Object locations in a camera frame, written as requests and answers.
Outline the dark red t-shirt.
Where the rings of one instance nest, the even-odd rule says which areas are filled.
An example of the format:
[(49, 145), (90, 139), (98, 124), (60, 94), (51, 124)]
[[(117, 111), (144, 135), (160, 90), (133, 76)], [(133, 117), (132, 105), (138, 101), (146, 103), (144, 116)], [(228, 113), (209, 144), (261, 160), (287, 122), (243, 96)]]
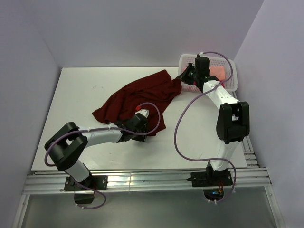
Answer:
[(148, 131), (158, 127), (150, 136), (166, 128), (163, 112), (182, 92), (181, 81), (172, 79), (166, 70), (133, 81), (111, 95), (102, 107), (92, 112), (103, 123), (115, 123), (133, 117), (140, 105), (149, 110)]

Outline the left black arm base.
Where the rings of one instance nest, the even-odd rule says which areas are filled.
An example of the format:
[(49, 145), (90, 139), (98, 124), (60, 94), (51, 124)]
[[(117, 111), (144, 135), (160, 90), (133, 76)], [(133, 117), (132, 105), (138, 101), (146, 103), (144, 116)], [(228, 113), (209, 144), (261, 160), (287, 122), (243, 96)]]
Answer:
[[(92, 176), (90, 175), (86, 180), (77, 182), (73, 177), (66, 178), (64, 185), (64, 192), (74, 193), (74, 203), (81, 209), (98, 209), (102, 207), (107, 197), (103, 193), (107, 189), (108, 176)], [(91, 204), (98, 197), (103, 198), (103, 202), (98, 206), (91, 206)]]

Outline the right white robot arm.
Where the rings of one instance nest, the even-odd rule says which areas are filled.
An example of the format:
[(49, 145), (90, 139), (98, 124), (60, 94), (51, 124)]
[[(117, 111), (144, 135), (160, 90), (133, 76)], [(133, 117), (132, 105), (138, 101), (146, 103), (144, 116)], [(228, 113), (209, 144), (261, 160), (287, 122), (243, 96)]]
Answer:
[(206, 181), (210, 185), (216, 185), (221, 181), (221, 171), (232, 166), (230, 159), (235, 149), (250, 132), (249, 104), (232, 97), (222, 85), (233, 76), (232, 64), (224, 55), (217, 52), (214, 52), (214, 54), (223, 57), (227, 61), (230, 67), (229, 78), (220, 81), (210, 73), (210, 59), (204, 56), (204, 52), (197, 54), (194, 63), (188, 63), (188, 66), (177, 76), (177, 79), (187, 85), (196, 86), (201, 94), (186, 106), (174, 131), (174, 145), (177, 145), (177, 130), (181, 119), (190, 105), (198, 98), (207, 95), (217, 107), (216, 133), (219, 138), (218, 156), (217, 158), (206, 159), (211, 168), (205, 175)]

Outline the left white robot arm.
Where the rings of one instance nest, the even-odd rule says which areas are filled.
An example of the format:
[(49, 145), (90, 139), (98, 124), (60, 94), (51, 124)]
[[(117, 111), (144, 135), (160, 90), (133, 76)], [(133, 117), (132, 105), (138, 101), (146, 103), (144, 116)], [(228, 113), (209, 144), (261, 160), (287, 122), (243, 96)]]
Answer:
[(83, 150), (103, 143), (144, 142), (148, 116), (144, 109), (131, 119), (111, 123), (100, 131), (80, 129), (74, 122), (68, 122), (46, 142), (44, 148), (56, 168), (69, 174), (80, 189), (86, 190), (94, 187), (95, 183), (89, 169), (79, 160)]

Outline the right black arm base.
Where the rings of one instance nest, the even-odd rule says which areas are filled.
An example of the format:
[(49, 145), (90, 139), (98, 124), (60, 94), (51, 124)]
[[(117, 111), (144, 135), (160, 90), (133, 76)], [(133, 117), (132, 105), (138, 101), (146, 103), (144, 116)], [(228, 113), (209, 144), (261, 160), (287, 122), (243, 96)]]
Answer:
[(211, 189), (204, 189), (203, 193), (207, 202), (214, 204), (225, 198), (224, 187), (231, 187), (229, 193), (232, 193), (235, 186), (229, 169), (214, 171), (211, 167), (207, 167), (205, 171), (191, 172), (187, 181), (190, 181), (194, 188), (211, 187)]

